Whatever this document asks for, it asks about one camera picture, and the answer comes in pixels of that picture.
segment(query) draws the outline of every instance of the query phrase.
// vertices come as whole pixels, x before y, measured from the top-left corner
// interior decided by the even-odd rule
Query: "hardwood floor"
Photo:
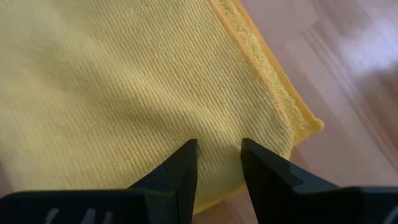
[[[341,186],[398,185],[398,2],[241,0],[324,132],[292,161]],[[194,223],[256,223],[247,191]]]

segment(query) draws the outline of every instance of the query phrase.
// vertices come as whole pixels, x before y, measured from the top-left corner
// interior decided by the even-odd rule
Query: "yellow microfiber towel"
[[[121,189],[191,138],[198,212],[244,185],[243,137],[316,131],[231,0],[0,2],[0,160],[13,190]]]

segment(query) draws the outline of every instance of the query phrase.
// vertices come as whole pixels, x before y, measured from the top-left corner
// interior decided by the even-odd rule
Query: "microfiber cloth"
[[[198,139],[199,212],[251,138],[322,129],[232,0],[0,2],[0,160],[14,191],[121,189]]]

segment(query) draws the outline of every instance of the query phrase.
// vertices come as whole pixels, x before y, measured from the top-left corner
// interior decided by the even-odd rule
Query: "black plastic part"
[[[0,200],[0,223],[191,223],[197,140],[125,190],[21,192]]]
[[[259,223],[398,223],[397,187],[341,189],[251,139],[241,160]]]

